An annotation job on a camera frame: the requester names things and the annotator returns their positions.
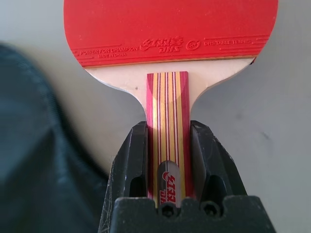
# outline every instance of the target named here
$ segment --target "wooden handle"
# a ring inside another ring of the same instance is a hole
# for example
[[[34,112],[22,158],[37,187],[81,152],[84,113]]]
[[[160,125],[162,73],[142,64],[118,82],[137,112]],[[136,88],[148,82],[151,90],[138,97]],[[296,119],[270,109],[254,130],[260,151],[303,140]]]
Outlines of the wooden handle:
[[[193,194],[188,73],[147,75],[148,197],[156,206]]]

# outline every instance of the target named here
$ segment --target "screw hole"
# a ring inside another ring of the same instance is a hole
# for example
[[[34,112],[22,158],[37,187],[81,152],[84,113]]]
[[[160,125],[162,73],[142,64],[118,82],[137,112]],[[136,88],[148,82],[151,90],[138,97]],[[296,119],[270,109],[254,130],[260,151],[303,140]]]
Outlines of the screw hole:
[[[205,211],[207,216],[220,217],[220,208],[216,203],[212,201],[205,202],[203,205],[203,210]]]
[[[160,207],[160,214],[167,218],[172,218],[178,215],[178,210],[172,203],[165,203]]]

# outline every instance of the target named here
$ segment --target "gray surface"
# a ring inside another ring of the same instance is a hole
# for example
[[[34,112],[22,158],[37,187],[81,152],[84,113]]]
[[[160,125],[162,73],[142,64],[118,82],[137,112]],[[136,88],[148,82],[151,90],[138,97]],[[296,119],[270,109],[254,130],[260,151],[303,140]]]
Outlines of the gray surface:
[[[144,112],[134,97],[79,66],[62,10],[62,0],[1,0],[0,40],[47,74],[84,144],[108,169],[102,158],[116,154]],[[280,0],[275,30],[256,63],[206,92],[191,113],[232,155],[248,193],[261,198],[279,233],[311,232],[310,10],[310,0]]]

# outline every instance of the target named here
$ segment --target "table tennis paddle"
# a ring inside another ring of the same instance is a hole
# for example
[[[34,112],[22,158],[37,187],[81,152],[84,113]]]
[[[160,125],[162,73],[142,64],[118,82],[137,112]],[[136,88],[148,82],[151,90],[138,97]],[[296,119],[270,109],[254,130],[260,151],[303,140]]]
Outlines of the table tennis paddle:
[[[142,104],[148,196],[193,197],[190,110],[248,66],[269,39],[277,0],[65,0],[69,47],[94,78]]]

